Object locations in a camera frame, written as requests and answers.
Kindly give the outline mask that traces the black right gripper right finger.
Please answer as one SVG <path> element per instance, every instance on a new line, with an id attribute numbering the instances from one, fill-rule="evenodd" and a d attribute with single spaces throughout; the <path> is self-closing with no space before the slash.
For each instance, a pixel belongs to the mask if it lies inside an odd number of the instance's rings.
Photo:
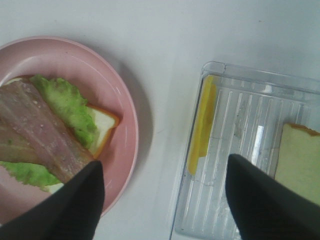
<path id="1" fill-rule="evenodd" d="M 231 154 L 225 193 L 243 240 L 318 240 L 320 207 Z"/>

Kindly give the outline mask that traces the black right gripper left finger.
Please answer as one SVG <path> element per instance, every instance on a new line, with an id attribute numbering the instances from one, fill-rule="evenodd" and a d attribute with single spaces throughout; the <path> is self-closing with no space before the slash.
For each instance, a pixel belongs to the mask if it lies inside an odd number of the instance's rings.
<path id="1" fill-rule="evenodd" d="M 100 161 L 92 161 L 49 198 L 0 228 L 2 240 L 91 240 L 104 205 Z"/>

